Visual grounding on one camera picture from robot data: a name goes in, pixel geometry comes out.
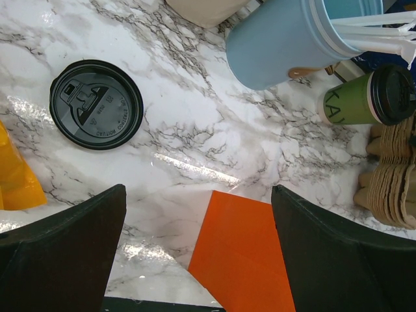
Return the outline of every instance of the green paper cup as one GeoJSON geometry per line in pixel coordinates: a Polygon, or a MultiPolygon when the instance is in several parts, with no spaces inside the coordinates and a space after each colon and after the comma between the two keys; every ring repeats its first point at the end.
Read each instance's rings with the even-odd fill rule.
{"type": "Polygon", "coordinates": [[[414,93],[410,72],[389,64],[327,91],[318,100],[318,114],[327,124],[395,125],[414,114],[414,93]]]}

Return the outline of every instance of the blue container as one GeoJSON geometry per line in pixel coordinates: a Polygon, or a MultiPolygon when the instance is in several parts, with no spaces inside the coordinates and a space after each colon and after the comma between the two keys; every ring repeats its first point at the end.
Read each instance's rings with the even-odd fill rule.
{"type": "Polygon", "coordinates": [[[382,13],[382,0],[268,0],[230,32],[229,66],[243,85],[265,90],[363,52],[341,39],[330,18],[382,13]]]}

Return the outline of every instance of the marble countertop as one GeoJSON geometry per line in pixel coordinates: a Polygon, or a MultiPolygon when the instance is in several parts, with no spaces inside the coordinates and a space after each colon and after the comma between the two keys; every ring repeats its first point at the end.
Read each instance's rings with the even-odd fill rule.
{"type": "Polygon", "coordinates": [[[270,202],[281,183],[360,224],[416,239],[352,205],[369,165],[369,128],[320,123],[315,102],[336,78],[320,72],[262,92],[234,78],[224,38],[244,10],[207,30],[162,0],[0,5],[0,119],[48,198],[42,207],[0,211],[0,231],[124,184],[127,216],[108,295],[218,306],[185,269],[214,189],[270,202]],[[121,67],[142,92],[143,123],[120,148],[77,147],[51,119],[51,82],[81,59],[121,67]]]}

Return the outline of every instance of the yellow plastic package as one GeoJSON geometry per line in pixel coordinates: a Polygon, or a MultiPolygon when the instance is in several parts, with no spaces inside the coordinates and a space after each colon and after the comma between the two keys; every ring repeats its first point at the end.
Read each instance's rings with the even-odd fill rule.
{"type": "Polygon", "coordinates": [[[0,122],[0,209],[20,210],[45,203],[45,193],[36,176],[0,122]]]}

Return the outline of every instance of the black lid on green cup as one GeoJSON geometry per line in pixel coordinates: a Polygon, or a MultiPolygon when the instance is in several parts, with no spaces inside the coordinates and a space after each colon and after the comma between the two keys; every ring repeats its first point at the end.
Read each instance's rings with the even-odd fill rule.
{"type": "Polygon", "coordinates": [[[50,111],[58,129],[72,142],[109,150],[137,132],[144,109],[128,74],[101,60],[82,60],[52,82],[50,111]]]}
{"type": "Polygon", "coordinates": [[[371,80],[371,98],[374,110],[385,125],[396,125],[409,118],[416,110],[416,101],[411,101],[415,87],[410,71],[386,64],[378,68],[371,80]]]}

